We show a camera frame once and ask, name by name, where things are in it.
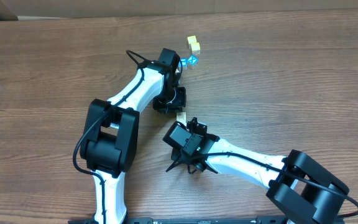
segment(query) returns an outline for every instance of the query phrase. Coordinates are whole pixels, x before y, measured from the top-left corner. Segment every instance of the blue cube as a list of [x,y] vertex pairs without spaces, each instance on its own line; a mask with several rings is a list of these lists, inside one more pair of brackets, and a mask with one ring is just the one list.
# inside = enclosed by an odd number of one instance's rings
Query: blue cube
[[194,69],[194,67],[196,66],[197,62],[198,62],[198,58],[194,55],[190,56],[190,58],[187,60],[188,65],[191,69]]
[[181,64],[183,65],[183,69],[186,70],[187,69],[187,59],[181,58],[180,61],[181,61]]

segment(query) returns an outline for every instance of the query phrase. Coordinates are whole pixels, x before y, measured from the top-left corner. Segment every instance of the wooden table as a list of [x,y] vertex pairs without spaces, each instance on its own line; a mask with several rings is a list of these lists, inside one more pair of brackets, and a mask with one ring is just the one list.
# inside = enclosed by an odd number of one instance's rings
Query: wooden table
[[[71,161],[90,102],[133,78],[126,49],[188,57],[189,35],[201,55],[183,73],[188,119],[256,152],[304,151],[358,200],[358,10],[0,22],[0,223],[92,216],[93,179]],[[130,217],[281,214],[240,178],[188,175],[185,166],[165,173],[171,149],[162,137],[174,121],[150,105],[141,114],[126,177]]]

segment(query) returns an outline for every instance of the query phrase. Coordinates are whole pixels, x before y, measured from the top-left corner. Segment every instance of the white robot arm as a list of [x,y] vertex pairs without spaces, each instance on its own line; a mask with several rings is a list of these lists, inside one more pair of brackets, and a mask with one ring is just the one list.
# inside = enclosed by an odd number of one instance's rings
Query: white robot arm
[[[161,113],[182,111],[185,106],[185,88],[178,86],[181,74],[175,73],[180,61],[175,51],[163,49],[157,61],[143,59],[142,63],[135,61],[137,73],[120,93],[108,101],[96,99],[89,106],[80,155],[92,170],[85,173],[94,177],[97,208],[92,220],[79,223],[124,222],[124,179],[136,153],[140,113],[152,100],[153,108]],[[101,132],[101,126],[117,128],[117,136]]]
[[[241,149],[225,139],[207,133],[207,126],[193,118],[187,125],[176,121],[163,141],[172,146],[172,165],[188,166],[188,173],[208,169],[217,174],[232,174],[267,189],[266,196],[284,213],[288,223],[334,223],[349,188],[303,152],[292,150],[287,156],[268,156]],[[196,167],[193,172],[190,166]],[[306,183],[299,195],[293,189],[298,181]]]

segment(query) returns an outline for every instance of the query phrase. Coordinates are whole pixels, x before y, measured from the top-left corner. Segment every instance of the black cable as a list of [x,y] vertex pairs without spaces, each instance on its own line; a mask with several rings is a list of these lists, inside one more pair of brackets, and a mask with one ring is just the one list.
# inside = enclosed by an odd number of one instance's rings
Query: black cable
[[187,173],[188,174],[194,174],[197,171],[197,169],[194,169],[193,171],[190,171],[190,165],[187,165]]
[[[131,51],[131,50],[127,50],[126,53],[128,54],[128,56],[136,63],[137,68],[139,68],[139,62],[131,55],[135,55],[140,57],[143,60],[147,60],[146,58],[144,58],[143,56],[140,56],[139,54]],[[139,82],[136,84],[136,86],[133,87],[133,89],[131,89],[125,96],[123,96],[116,104],[114,104],[114,106],[110,107],[109,109],[107,109],[101,116],[100,118],[98,118],[90,127],[88,130],[86,130],[86,132],[82,135],[82,137],[80,138],[80,140],[78,140],[77,145],[74,148],[74,153],[73,153],[73,164],[76,170],[80,171],[81,173],[84,174],[88,174],[88,175],[93,175],[95,177],[97,177],[100,180],[100,185],[102,186],[102,216],[103,216],[103,223],[102,224],[106,224],[106,204],[105,204],[105,193],[104,193],[104,183],[105,181],[103,180],[102,176],[95,173],[95,172],[90,172],[88,170],[84,170],[82,168],[80,168],[77,164],[77,154],[78,154],[78,150],[82,144],[82,142],[84,141],[84,139],[87,137],[87,135],[89,135],[89,133],[91,132],[91,130],[99,123],[102,123],[113,111],[114,111],[114,107],[120,105],[122,102],[126,101],[127,98],[140,86],[140,84],[142,83],[142,81],[144,81],[144,71],[143,68],[139,68],[142,72],[142,77],[140,78]]]
[[[344,198],[345,200],[348,200],[350,201],[351,203],[353,203],[356,207],[357,207],[357,211],[356,212],[351,212],[351,213],[346,213],[346,214],[343,214],[343,215],[338,215],[337,218],[349,218],[349,217],[353,217],[353,216],[356,216],[358,215],[358,202],[356,200],[354,200],[353,198],[345,195],[345,194],[341,194],[333,189],[329,189],[328,187],[324,187],[322,185],[319,185],[319,184],[316,184],[310,180],[306,180],[304,178],[301,178],[301,177],[298,177],[294,174],[291,174],[287,171],[284,171],[284,170],[281,170],[281,169],[278,169],[276,167],[272,167],[268,164],[264,164],[263,162],[259,162],[255,159],[252,159],[252,158],[249,158],[247,156],[244,156],[244,155],[241,155],[241,154],[238,154],[238,153],[233,153],[233,152],[215,152],[215,153],[208,153],[208,154],[203,154],[203,155],[199,155],[199,156],[194,156],[194,157],[191,157],[188,159],[188,161],[192,161],[194,159],[207,159],[209,156],[236,156],[236,157],[240,157],[241,159],[245,159],[247,161],[250,161],[250,162],[253,162],[254,164],[257,164],[257,165],[260,165],[262,167],[265,167],[266,169],[271,169],[275,172],[278,172],[279,174],[281,175],[285,175],[287,177],[290,177],[292,179],[296,179],[296,180],[299,180],[301,182],[304,182],[305,184],[308,184],[308,185],[312,185],[313,187],[317,187],[321,190],[325,190],[325,191],[328,191],[332,194],[335,194],[337,196],[340,196],[342,198]],[[176,161],[174,161],[174,163],[172,163],[172,165],[166,170],[166,172],[170,171],[171,169],[175,168],[176,166],[179,166],[180,164],[182,164],[181,162],[179,162],[178,164],[175,164]]]

